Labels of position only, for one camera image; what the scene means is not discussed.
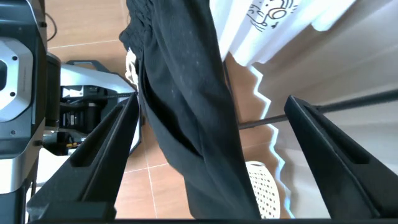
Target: black pants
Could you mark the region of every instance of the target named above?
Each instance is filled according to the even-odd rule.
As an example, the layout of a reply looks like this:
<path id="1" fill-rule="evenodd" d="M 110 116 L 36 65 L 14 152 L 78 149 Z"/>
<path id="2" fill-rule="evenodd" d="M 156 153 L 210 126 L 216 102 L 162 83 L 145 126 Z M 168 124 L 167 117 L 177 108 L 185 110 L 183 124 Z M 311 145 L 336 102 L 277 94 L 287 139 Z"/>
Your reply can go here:
<path id="1" fill-rule="evenodd" d="M 208 1 L 127 0 L 141 106 L 195 218 L 260 218 Z"/>

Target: black rod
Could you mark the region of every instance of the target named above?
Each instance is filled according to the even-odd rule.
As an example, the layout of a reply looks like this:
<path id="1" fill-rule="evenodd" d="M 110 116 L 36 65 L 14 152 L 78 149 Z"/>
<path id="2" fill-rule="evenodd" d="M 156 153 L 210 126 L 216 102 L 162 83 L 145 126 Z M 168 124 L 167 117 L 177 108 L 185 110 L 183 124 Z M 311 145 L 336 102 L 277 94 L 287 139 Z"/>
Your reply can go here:
<path id="1" fill-rule="evenodd" d="M 362 106 L 371 106 L 380 103 L 387 103 L 398 100 L 398 90 L 390 90 L 382 93 L 375 93 L 368 96 L 360 96 L 350 100 L 345 100 L 337 103 L 330 103 L 323 106 L 314 106 L 321 113 L 329 113 L 341 110 L 348 110 Z M 239 129 L 254 128 L 256 126 L 287 121 L 285 114 L 264 118 L 258 121 L 249 121 L 239 125 Z"/>

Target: white basket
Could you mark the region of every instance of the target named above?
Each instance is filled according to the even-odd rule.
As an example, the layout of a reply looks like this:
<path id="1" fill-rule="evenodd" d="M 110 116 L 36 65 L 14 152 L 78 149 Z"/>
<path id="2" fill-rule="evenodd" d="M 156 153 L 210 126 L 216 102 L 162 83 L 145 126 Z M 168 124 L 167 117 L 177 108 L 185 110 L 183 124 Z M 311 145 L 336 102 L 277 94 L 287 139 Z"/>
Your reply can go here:
<path id="1" fill-rule="evenodd" d="M 248 168 L 261 217 L 279 218 L 279 194 L 273 176 L 261 162 L 246 162 L 246 167 Z"/>

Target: white robot part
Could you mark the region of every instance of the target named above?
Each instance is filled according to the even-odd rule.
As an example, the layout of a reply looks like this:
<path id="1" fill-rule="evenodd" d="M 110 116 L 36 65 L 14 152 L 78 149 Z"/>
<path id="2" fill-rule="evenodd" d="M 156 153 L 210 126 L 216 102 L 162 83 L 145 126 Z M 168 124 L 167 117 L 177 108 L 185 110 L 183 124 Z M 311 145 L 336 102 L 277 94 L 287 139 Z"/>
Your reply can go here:
<path id="1" fill-rule="evenodd" d="M 16 39 L 0 37 L 0 122 L 20 115 L 32 95 L 32 52 Z"/>

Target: perforated white plastic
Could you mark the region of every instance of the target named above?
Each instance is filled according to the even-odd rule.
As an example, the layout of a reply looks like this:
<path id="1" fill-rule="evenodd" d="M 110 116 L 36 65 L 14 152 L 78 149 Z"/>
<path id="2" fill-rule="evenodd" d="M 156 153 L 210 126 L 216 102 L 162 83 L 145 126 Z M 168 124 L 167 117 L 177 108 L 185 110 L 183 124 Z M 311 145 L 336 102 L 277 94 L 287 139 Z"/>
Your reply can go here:
<path id="1" fill-rule="evenodd" d="M 251 185 L 262 218 L 279 218 L 280 202 L 278 188 L 271 173 L 261 162 L 246 162 Z"/>

